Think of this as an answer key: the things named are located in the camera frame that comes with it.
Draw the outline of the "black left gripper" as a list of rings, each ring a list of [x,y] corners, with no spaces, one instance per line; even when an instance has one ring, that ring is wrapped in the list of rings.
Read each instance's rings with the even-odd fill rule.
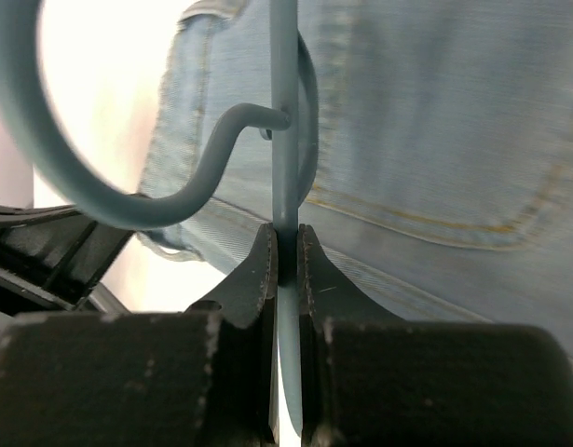
[[[70,205],[0,205],[0,326],[21,313],[126,314],[102,278],[131,237]]]

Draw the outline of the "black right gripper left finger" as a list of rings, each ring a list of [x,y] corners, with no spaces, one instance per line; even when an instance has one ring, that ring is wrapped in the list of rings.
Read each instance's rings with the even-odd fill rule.
[[[33,313],[0,331],[0,446],[274,446],[277,238],[183,313]]]

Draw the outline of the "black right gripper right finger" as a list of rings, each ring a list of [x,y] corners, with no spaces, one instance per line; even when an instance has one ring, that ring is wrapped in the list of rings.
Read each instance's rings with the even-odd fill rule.
[[[573,446],[573,372],[546,331],[411,322],[297,236],[305,446]]]

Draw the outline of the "light blue denim skirt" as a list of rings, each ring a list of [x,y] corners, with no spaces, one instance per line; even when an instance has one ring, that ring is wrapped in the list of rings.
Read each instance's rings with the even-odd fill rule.
[[[268,1],[179,19],[139,192],[194,173],[230,106],[270,100]],[[319,87],[300,221],[408,319],[531,324],[573,358],[573,1],[299,1]],[[227,273],[271,219],[270,146],[244,130],[213,198],[155,242]]]

